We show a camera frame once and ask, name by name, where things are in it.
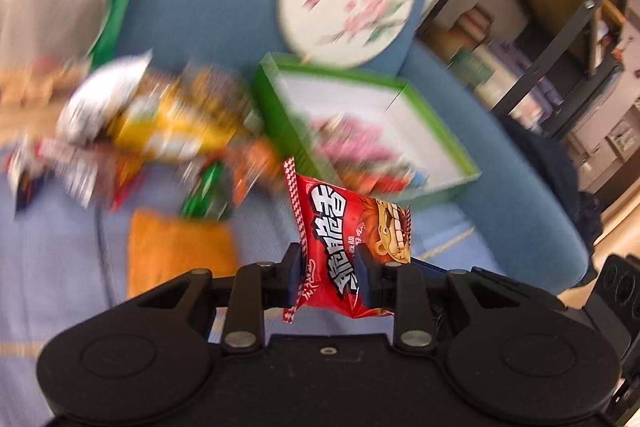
cartoon face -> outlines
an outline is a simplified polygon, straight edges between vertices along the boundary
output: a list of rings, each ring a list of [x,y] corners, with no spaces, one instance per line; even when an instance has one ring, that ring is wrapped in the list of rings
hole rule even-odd
[[[378,255],[389,254],[400,263],[408,263],[410,259],[407,237],[402,233],[405,222],[403,211],[394,203],[376,200],[378,203],[378,233],[380,240],[376,242],[375,252]]]

cardboard box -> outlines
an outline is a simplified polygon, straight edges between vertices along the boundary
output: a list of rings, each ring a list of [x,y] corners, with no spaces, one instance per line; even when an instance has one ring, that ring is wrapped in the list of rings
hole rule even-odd
[[[300,174],[342,183],[331,163],[313,150],[307,123],[339,114],[383,126],[381,142],[429,175],[425,187],[379,194],[394,203],[449,198],[478,179],[478,166],[417,91],[404,80],[369,71],[302,65],[288,55],[266,55],[254,82],[265,132]]]

bolt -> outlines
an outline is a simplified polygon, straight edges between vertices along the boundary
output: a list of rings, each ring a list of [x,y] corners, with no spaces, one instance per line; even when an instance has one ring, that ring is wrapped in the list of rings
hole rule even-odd
[[[227,333],[225,343],[230,347],[251,347],[258,339],[249,331],[232,331]]]
[[[426,347],[432,340],[433,337],[422,330],[409,330],[400,335],[400,341],[410,347]]]

blue sofa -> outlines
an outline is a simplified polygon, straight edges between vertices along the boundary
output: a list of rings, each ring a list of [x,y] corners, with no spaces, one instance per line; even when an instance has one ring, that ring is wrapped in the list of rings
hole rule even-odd
[[[414,41],[420,5],[400,36],[365,67],[414,84],[482,176],[454,201],[413,211],[413,253],[437,253],[431,262],[447,269],[481,266],[559,293],[587,268],[577,231],[494,118]],[[152,48],[160,67],[181,68],[193,59],[251,78],[266,52],[287,51],[275,6],[276,0],[131,0],[118,54]],[[0,184],[0,425],[36,426],[49,415],[35,383],[33,353],[59,331],[106,308],[105,277],[116,299],[124,299],[130,216],[139,206],[175,214],[184,194],[171,179],[172,172],[155,169],[121,211],[104,216],[106,274],[96,253],[92,212],[50,184],[14,221],[8,188]],[[232,225],[242,263],[278,261],[297,238],[285,196],[252,192]],[[301,309],[292,326],[268,316],[267,333],[369,333],[390,331],[391,325],[388,319],[350,321],[311,309]]]

cartoon lion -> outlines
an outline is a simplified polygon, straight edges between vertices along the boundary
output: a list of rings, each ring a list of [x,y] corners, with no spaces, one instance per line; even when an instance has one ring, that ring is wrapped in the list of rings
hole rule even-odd
[[[374,198],[360,198],[360,201],[364,223],[362,241],[369,247],[369,251],[381,257],[380,263],[408,263],[411,253],[406,232],[406,211],[394,203]]]

